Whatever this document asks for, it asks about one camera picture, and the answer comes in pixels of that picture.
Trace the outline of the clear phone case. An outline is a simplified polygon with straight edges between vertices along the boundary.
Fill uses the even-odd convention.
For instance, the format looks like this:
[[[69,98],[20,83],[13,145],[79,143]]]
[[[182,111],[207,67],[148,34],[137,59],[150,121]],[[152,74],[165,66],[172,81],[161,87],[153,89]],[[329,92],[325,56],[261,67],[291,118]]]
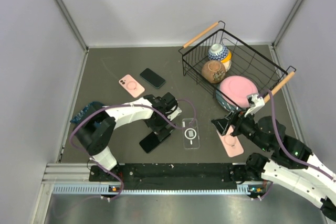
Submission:
[[[197,119],[188,118],[182,120],[183,146],[186,150],[200,148],[200,134]]]

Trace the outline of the pink phone case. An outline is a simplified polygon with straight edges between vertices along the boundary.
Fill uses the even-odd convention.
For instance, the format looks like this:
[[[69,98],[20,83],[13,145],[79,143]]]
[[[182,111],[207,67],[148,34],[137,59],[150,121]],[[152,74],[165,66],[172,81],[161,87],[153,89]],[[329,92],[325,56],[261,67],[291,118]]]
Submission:
[[[119,84],[133,97],[137,98],[145,92],[145,88],[130,74],[126,74],[119,80]]]

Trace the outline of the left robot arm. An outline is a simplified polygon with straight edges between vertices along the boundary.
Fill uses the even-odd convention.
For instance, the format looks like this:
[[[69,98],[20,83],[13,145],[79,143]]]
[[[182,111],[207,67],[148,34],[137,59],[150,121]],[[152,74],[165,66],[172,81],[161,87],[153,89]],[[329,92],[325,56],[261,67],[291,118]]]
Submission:
[[[177,99],[169,92],[163,97],[145,95],[121,105],[92,102],[71,120],[75,124],[71,136],[75,136],[102,166],[102,176],[114,180],[119,174],[118,162],[108,147],[113,131],[135,121],[144,121],[151,133],[140,141],[140,146],[150,153],[177,128],[173,120],[181,113]]]

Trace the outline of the pink case near right arm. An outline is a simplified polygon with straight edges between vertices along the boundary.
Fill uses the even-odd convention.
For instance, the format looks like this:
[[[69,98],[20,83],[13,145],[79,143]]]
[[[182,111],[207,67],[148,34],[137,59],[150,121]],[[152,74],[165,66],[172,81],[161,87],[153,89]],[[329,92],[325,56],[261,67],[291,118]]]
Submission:
[[[244,149],[237,136],[232,136],[234,128],[230,126],[225,135],[221,136],[218,132],[219,139],[228,155],[228,157],[236,157],[244,153]]]

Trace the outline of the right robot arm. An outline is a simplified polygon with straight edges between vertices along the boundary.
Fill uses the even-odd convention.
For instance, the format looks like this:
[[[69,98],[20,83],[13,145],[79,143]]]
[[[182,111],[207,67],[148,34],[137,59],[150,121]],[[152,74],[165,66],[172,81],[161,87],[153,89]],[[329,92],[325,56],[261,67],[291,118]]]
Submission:
[[[305,198],[323,215],[335,221],[335,173],[300,140],[286,134],[286,127],[271,116],[258,121],[237,112],[211,123],[222,136],[243,135],[264,152],[252,153],[245,164],[245,174],[252,180],[268,180]]]

